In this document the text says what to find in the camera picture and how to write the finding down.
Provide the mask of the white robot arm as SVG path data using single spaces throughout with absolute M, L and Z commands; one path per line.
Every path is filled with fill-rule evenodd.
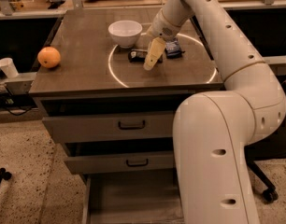
M 185 99 L 173 145 L 185 224 L 260 224 L 244 148 L 273 133 L 286 95 L 269 65 L 217 0 L 168 0 L 148 30 L 151 70 L 190 17 L 196 17 L 224 88 Z

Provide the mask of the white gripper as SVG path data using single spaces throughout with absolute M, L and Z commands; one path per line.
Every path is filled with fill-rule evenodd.
M 149 43 L 148 54 L 143 65 L 145 70 L 150 71 L 154 67 L 164 53 L 165 41 L 171 41 L 179 33 L 188 17 L 186 12 L 176 9 L 160 9 L 147 31 L 147 34 L 154 39 Z

